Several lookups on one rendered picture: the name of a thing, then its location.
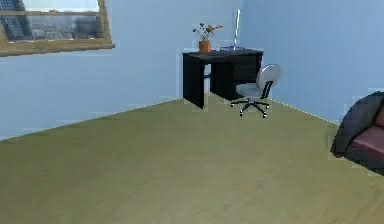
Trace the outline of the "black desk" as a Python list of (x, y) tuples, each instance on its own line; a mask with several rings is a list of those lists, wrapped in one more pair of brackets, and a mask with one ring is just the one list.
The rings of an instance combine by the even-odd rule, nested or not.
[(238, 99), (236, 86), (255, 81), (263, 54), (254, 49), (183, 53), (183, 98), (203, 108), (204, 79), (209, 78), (211, 93), (229, 101)]

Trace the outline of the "grey office swivel chair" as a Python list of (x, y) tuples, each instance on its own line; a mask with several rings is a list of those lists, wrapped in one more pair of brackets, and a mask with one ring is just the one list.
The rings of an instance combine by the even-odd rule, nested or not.
[(264, 105), (266, 109), (270, 107), (269, 103), (265, 103), (271, 91), (271, 88), (278, 82), (281, 76), (281, 67), (278, 64), (267, 64), (263, 66), (256, 75), (254, 82), (238, 84), (235, 88), (237, 94), (242, 97), (242, 100), (232, 101), (231, 107), (236, 104), (244, 103), (239, 115), (243, 116), (244, 112), (250, 107), (255, 107), (262, 113), (262, 117), (267, 117), (267, 112), (261, 108)]

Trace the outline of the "orange potted house plant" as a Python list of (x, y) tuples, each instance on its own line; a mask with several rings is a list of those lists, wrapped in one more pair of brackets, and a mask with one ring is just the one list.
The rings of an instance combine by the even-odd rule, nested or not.
[(192, 32), (196, 33), (199, 37), (198, 47), (201, 54), (209, 53), (211, 51), (210, 37), (216, 30), (222, 28), (222, 25), (212, 26), (203, 22), (199, 23), (198, 28), (193, 28)]

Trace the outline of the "thin white desk lamp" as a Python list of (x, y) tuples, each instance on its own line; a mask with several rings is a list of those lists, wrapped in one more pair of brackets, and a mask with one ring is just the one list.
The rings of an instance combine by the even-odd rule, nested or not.
[(237, 48), (237, 39), (238, 39), (238, 33), (239, 33), (239, 24), (240, 24), (240, 15), (241, 10), (236, 10), (236, 20), (235, 20), (235, 32), (234, 32), (234, 42), (233, 42), (233, 50), (235, 51)]

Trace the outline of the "wooden framed window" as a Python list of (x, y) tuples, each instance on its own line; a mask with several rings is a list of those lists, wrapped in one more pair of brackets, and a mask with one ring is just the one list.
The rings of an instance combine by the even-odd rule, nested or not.
[(113, 47), (106, 0), (0, 0), (0, 57)]

